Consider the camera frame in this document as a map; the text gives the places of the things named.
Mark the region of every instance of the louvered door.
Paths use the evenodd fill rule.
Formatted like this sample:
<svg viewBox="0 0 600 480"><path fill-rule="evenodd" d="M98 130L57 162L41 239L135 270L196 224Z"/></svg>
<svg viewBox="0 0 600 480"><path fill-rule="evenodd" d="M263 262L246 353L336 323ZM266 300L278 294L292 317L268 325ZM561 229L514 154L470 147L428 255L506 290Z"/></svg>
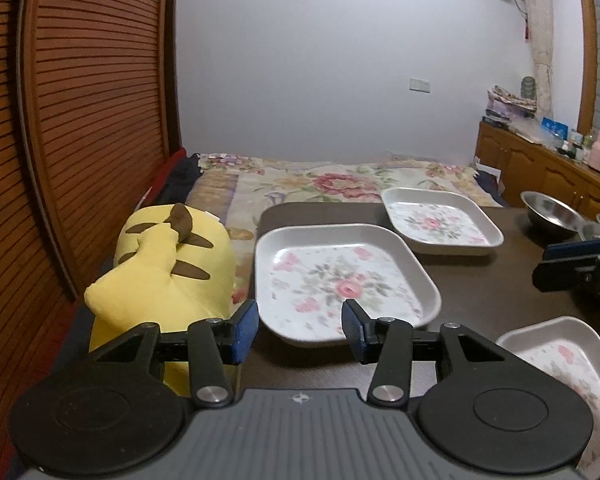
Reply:
<svg viewBox="0 0 600 480"><path fill-rule="evenodd" d="M25 134L80 291L168 155L165 0L23 0Z"/></svg>
<svg viewBox="0 0 600 480"><path fill-rule="evenodd" d="M0 0L0 475L14 399L48 373L74 298L178 147L165 2Z"/></svg>
<svg viewBox="0 0 600 480"><path fill-rule="evenodd" d="M73 301L27 183L16 98L19 0L0 0L0 470L10 460L6 415L48 371Z"/></svg>

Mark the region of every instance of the cable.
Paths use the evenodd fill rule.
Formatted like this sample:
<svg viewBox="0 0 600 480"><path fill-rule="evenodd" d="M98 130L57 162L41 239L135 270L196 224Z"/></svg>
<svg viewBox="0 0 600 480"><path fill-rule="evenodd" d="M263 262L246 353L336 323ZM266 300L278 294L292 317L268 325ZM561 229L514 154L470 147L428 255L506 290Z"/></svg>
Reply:
<svg viewBox="0 0 600 480"><path fill-rule="evenodd" d="M528 18L529 15L520 8L520 6L518 5L518 0L513 0L513 2L516 4L516 7L518 8L518 10L520 11L520 14L522 14L525 18Z"/></svg>

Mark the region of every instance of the dark blanket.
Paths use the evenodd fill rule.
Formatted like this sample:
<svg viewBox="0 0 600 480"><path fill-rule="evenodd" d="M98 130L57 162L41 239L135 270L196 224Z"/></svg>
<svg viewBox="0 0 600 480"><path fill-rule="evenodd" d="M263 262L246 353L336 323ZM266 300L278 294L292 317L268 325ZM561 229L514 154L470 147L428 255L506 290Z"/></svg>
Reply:
<svg viewBox="0 0 600 480"><path fill-rule="evenodd" d="M184 204L196 180L202 176L199 163L199 153L180 160L169 173L152 205Z"/></svg>
<svg viewBox="0 0 600 480"><path fill-rule="evenodd" d="M498 181L491 174L486 171L478 170L478 174L475 176L475 181L485 192L489 193L491 197L501 206L509 207L506 200L498 193Z"/></svg>

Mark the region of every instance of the dark table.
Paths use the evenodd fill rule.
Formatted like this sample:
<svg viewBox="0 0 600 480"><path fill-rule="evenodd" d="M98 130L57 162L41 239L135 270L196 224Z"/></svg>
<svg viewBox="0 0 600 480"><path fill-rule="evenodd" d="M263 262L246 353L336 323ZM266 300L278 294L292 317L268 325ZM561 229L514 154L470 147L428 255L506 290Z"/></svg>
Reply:
<svg viewBox="0 0 600 480"><path fill-rule="evenodd" d="M531 283L552 240L529 224L526 211L484 211L504 235L504 243L490 256L417 255L442 295L442 310L427 329L437 331L442 323L455 321L496 341L515 328L573 316L600 334L599 302L568 292L541 293ZM287 203L263 213L258 236L291 225L357 222L393 230L382 204ZM353 362L346 345L295 348L261 326L242 366L240 388L358 388L365 396L373 371L374 365ZM414 364L412 395L422 394L433 381L432 367Z"/></svg>

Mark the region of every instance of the pikachu plush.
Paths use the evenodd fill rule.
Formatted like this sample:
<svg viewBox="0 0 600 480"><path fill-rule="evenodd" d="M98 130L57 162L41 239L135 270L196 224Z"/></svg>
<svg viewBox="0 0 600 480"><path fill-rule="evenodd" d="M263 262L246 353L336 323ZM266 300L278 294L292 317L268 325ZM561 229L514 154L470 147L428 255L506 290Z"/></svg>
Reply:
<svg viewBox="0 0 600 480"><path fill-rule="evenodd" d="M84 293L96 315L90 349L145 321L178 332L228 318L234 273L229 236L214 216L184 204L136 211L118 237L114 268ZM167 363L164 382L189 395L187 364Z"/></svg>

